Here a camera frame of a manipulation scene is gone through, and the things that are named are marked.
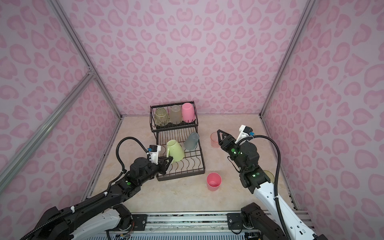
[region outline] metal bracket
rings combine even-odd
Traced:
[[[133,227],[134,231],[144,231],[145,226],[147,225],[147,214],[134,214],[132,215],[133,222],[135,226]]]
[[[243,218],[241,213],[227,214],[227,223],[229,230],[241,230],[243,228]]]

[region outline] black wire rack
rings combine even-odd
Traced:
[[[183,149],[185,149],[184,142],[193,132],[197,132],[197,127],[187,127],[182,129],[156,132],[156,144],[162,146],[159,158],[161,159],[162,157],[166,157],[167,142],[169,140],[175,139],[180,143]],[[205,173],[205,164],[203,153],[201,151],[200,140],[198,141],[195,150],[185,150],[184,152],[185,158],[178,162],[172,163],[165,175],[157,174],[156,177],[158,181],[171,180],[180,177],[189,177]]]
[[[179,105],[180,108],[181,108],[181,106],[184,103],[191,103],[193,105],[193,108],[195,110],[195,116],[196,116],[196,119],[193,122],[184,122],[184,121],[182,121],[179,124],[173,124],[173,123],[169,122],[165,126],[158,126],[158,125],[155,124],[155,112],[156,112],[156,110],[158,108],[164,108],[168,112],[168,121],[169,121],[169,111],[170,111],[170,108],[173,105]],[[175,130],[175,129],[181,129],[181,128],[185,128],[185,127],[197,127],[199,125],[199,122],[197,120],[197,111],[196,111],[195,102],[191,101],[191,102],[170,103],[170,104],[162,104],[162,105],[151,106],[151,116],[149,118],[149,125],[151,126],[151,131],[152,132]]]

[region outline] pink wallpaper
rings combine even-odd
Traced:
[[[258,113],[306,1],[61,1],[123,114]]]
[[[20,239],[48,208],[80,201],[116,122],[91,82],[0,196],[0,239]]]
[[[0,172],[85,75],[44,0],[0,3]]]
[[[266,116],[328,239],[384,238],[384,2],[321,0]]]

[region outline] side wall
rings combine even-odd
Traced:
[[[123,114],[259,113],[305,0],[60,1]]]
[[[85,76],[44,0],[0,3],[0,172]]]
[[[20,239],[45,210],[79,203],[116,123],[91,82],[0,196],[0,239]]]
[[[265,116],[329,239],[384,238],[384,3],[321,0]]]

